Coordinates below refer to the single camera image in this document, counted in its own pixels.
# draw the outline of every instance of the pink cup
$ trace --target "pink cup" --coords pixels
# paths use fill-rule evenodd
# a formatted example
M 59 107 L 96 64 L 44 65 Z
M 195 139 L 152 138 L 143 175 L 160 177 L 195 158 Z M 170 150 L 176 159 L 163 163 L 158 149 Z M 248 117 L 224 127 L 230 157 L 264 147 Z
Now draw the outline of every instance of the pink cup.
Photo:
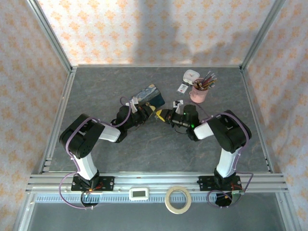
M 189 92 L 191 96 L 191 100 L 195 103 L 202 103 L 205 100 L 208 90 L 197 90 L 194 86 L 192 86 L 192 91 Z

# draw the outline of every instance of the tape roll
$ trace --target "tape roll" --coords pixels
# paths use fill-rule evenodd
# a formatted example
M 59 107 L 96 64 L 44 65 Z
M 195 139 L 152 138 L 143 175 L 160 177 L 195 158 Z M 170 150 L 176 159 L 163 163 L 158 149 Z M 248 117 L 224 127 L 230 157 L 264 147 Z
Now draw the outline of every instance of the tape roll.
M 174 192 L 174 191 L 180 191 L 182 192 L 185 197 L 186 197 L 186 204 L 184 205 L 183 208 L 177 209 L 175 207 L 173 207 L 170 203 L 170 195 Z M 191 206 L 192 204 L 192 197 L 190 195 L 190 193 L 188 192 L 188 190 L 184 187 L 181 186 L 174 186 L 172 188 L 170 188 L 167 193 L 166 193 L 166 197 L 165 197 L 165 205 L 167 207 L 167 209 L 174 214 L 183 214 L 185 213 Z

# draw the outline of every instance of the small white device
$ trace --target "small white device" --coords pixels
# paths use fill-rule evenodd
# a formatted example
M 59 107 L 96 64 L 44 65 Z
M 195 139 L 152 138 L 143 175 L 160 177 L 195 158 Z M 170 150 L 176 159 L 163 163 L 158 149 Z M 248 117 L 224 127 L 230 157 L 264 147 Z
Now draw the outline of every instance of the small white device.
M 177 100 L 177 101 L 173 101 L 173 108 L 176 108 L 175 112 L 180 114 L 180 106 L 184 105 L 184 101 L 183 100 Z
M 131 201 L 146 201 L 149 199 L 149 188 L 131 188 L 129 190 L 129 199 Z
M 193 82 L 200 77 L 200 74 L 193 70 L 187 70 L 183 75 L 183 81 L 193 85 Z

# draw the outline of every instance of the gray tabletop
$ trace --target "gray tabletop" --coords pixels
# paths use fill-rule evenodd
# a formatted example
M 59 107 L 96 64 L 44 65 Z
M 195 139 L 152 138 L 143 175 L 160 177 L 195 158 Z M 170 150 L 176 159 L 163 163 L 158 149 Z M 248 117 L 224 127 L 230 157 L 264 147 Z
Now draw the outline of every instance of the gray tabletop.
M 75 75 L 60 133 L 81 113 L 110 122 L 121 106 L 121 96 L 131 97 L 150 84 L 161 91 L 166 104 L 174 100 L 188 102 L 189 88 L 183 95 L 177 92 L 183 74 L 182 67 L 79 67 Z M 238 68 L 192 68 L 205 76 L 209 70 L 218 77 L 201 106 L 215 115 L 232 110 L 252 132 L 249 147 L 243 152 L 238 170 L 267 171 L 248 98 Z M 201 110 L 199 118 L 205 117 Z M 132 128 L 121 143 L 98 141 L 92 157 L 100 172 L 138 171 L 202 171 L 212 173 L 219 162 L 221 147 L 215 137 L 193 142 L 187 135 L 178 134 L 170 125 L 155 116 L 137 130 Z M 57 143 L 50 171 L 74 171 L 76 167 Z

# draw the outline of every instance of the orange floral pattern wall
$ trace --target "orange floral pattern wall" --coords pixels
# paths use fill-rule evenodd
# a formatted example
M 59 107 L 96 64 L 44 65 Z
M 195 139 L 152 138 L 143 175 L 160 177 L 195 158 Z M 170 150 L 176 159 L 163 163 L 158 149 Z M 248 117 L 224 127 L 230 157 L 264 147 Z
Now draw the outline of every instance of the orange floral pattern wall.
M 308 5 L 287 0 L 248 68 L 276 170 L 308 230 Z
M 274 0 L 39 0 L 72 65 L 239 65 Z
M 12 230 L 66 71 L 25 0 L 0 4 L 0 230 Z

